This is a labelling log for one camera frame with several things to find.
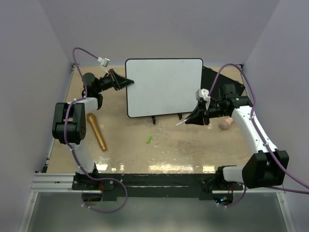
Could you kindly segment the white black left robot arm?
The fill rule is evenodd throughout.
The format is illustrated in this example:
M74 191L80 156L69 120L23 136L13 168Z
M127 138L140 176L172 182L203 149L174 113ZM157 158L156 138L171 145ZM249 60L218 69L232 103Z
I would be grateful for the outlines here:
M59 102L55 105L52 135L61 144L66 145L73 155L76 172L73 178L73 190L96 189L103 184L119 182L114 178L100 177L84 138L86 136L86 115L99 110L103 105L102 92L113 88L122 90L134 81L117 74L114 69L97 78L93 73L82 75L85 84L81 99L71 102Z

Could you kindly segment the white whiteboard black frame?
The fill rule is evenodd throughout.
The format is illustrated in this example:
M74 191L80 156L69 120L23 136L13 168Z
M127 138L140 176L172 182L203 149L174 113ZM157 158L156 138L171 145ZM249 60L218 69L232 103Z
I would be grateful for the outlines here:
M195 108L201 58L131 58L126 60L125 70L134 82L126 89L130 118L188 113Z

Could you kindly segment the white green whiteboard marker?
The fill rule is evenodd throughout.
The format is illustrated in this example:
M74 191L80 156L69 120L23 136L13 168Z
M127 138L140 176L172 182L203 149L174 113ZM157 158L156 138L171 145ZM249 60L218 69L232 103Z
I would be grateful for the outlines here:
M174 126L175 126L175 127L176 127L176 126L179 126L179 125L185 123L188 119L189 119L189 118L186 118L186 119L184 119L183 121L181 121L181 122L175 124Z

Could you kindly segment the green marker cap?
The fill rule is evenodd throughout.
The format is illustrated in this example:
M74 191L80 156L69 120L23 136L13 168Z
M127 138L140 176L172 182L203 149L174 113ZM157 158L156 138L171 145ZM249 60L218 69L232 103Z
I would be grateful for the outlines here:
M146 140L146 143L149 144L151 142L152 136L149 136Z

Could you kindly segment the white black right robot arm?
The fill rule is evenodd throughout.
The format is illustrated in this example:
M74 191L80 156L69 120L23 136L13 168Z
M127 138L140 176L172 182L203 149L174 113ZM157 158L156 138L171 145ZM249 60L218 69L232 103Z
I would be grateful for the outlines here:
M211 118L230 116L240 128L252 154L243 167L219 167L215 174L217 188L225 190L232 182L242 183L249 189L283 184L289 156L268 138L249 97L238 95L234 84L225 84L219 89L219 100L215 103L211 103L206 89L197 90L196 100L197 106L185 119L185 124L206 126Z

